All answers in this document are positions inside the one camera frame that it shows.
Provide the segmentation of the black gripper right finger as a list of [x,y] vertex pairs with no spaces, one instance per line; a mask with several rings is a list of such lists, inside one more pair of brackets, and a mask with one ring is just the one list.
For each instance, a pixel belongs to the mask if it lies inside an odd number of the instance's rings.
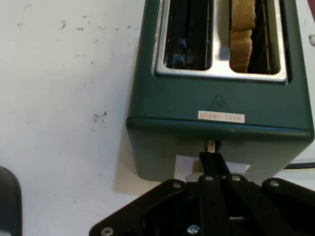
[[232,175],[219,153],[216,165],[227,218],[244,217],[262,236],[315,234],[314,191],[281,178],[269,178],[257,185]]

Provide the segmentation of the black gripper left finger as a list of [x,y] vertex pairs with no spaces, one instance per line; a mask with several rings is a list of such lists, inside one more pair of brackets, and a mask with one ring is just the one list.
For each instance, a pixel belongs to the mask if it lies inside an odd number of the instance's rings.
[[228,235],[221,176],[229,170],[219,153],[201,152],[196,180],[169,179],[94,225],[91,236]]

